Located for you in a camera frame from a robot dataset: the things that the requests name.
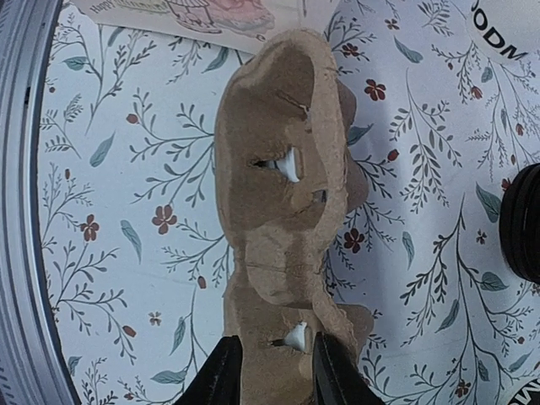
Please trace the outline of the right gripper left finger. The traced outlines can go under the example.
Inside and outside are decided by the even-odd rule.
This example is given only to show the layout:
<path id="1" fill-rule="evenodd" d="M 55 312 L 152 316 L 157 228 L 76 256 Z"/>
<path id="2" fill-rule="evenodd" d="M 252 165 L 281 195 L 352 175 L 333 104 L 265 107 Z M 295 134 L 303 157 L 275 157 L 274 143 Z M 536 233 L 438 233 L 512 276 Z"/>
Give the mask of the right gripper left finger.
<path id="1" fill-rule="evenodd" d="M 240 338 L 222 337 L 175 405 L 239 405 L 242 359 Z"/>

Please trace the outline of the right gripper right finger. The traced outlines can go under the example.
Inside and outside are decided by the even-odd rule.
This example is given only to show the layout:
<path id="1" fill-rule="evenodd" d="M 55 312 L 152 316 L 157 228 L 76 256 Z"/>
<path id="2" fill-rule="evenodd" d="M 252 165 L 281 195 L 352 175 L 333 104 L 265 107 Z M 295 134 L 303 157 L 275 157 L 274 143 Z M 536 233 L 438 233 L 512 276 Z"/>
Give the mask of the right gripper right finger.
<path id="1" fill-rule="evenodd" d="M 364 383 L 347 349 L 331 334 L 316 334 L 312 371 L 315 404 L 382 404 L 382 400 Z"/>

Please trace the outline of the stack of paper cups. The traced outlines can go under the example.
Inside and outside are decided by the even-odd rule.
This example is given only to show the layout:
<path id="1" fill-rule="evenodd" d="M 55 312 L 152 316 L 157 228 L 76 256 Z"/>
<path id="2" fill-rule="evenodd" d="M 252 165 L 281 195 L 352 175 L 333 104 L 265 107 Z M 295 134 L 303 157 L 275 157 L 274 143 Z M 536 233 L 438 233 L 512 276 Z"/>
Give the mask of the stack of paper cups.
<path id="1" fill-rule="evenodd" d="M 539 405 L 539 377 L 523 377 L 501 398 L 502 405 Z"/>

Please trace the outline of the brown cardboard cup carrier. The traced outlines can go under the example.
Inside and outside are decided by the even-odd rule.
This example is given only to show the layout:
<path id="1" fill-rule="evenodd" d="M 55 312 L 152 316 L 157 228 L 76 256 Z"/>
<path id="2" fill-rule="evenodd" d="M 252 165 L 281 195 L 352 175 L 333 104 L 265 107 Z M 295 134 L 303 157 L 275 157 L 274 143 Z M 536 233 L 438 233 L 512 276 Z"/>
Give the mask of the brown cardboard cup carrier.
<path id="1" fill-rule="evenodd" d="M 224 331 L 243 346 L 244 404 L 311 404 L 312 348 L 273 341 L 300 324 L 328 332 L 357 360 L 374 319 L 327 292 L 324 256 L 367 198 L 348 150 L 353 94 L 312 30 L 271 39 L 228 82 L 214 129 L 219 221 L 234 252 Z"/>

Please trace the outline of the white paper bag orange handles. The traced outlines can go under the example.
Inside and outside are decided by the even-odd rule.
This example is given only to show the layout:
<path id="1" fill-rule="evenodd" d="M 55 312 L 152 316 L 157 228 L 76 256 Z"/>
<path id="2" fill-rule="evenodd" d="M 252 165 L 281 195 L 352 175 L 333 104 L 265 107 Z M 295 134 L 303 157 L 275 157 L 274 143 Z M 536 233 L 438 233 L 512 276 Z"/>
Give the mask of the white paper bag orange handles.
<path id="1" fill-rule="evenodd" d="M 274 36 L 321 33 L 338 6 L 326 0 L 79 0 L 97 24 L 147 30 L 256 54 Z"/>

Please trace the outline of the floral table mat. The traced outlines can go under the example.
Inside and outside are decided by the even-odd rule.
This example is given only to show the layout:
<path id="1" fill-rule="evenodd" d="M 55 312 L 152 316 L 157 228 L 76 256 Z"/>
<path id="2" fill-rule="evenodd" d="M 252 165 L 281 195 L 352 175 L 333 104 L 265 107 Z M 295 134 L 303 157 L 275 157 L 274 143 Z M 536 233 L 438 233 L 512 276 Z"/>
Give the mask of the floral table mat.
<path id="1" fill-rule="evenodd" d="M 539 287 L 501 256 L 500 203 L 539 160 L 539 57 L 501 65 L 467 1 L 344 1 L 325 36 L 358 110 L 368 200 L 324 257 L 375 320 L 360 358 L 388 404 L 503 404 L 539 383 Z M 233 254 L 213 120 L 247 55 L 96 24 L 62 3 L 40 115 L 40 240 L 85 404 L 170 404 L 223 329 Z"/>

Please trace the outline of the stack of black cup lids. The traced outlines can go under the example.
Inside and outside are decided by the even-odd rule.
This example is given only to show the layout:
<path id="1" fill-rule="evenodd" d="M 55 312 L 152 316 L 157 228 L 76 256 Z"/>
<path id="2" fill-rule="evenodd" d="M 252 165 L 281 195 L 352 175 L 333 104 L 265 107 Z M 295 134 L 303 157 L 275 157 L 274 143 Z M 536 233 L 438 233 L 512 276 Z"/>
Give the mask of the stack of black cup lids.
<path id="1" fill-rule="evenodd" d="M 508 185 L 499 212 L 499 242 L 512 272 L 539 283 L 539 164 L 522 169 Z"/>

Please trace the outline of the white cup holding straws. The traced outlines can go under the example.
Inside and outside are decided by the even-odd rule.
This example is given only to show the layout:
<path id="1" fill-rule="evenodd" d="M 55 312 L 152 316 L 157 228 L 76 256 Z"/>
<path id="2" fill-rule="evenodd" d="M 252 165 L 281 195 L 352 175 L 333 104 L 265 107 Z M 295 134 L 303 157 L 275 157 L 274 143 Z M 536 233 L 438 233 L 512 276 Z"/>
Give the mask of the white cup holding straws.
<path id="1" fill-rule="evenodd" d="M 472 1 L 466 21 L 472 42 L 494 62 L 523 62 L 539 50 L 537 0 Z"/>

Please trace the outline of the aluminium front rail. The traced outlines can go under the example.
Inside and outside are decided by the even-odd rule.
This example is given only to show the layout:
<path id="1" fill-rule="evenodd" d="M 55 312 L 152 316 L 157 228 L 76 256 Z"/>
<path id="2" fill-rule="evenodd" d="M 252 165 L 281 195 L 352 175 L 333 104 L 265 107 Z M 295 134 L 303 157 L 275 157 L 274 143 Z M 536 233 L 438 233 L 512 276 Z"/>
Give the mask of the aluminium front rail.
<path id="1" fill-rule="evenodd" d="M 1 3 L 1 395 L 79 402 L 46 293 L 37 151 L 47 57 L 62 4 Z"/>

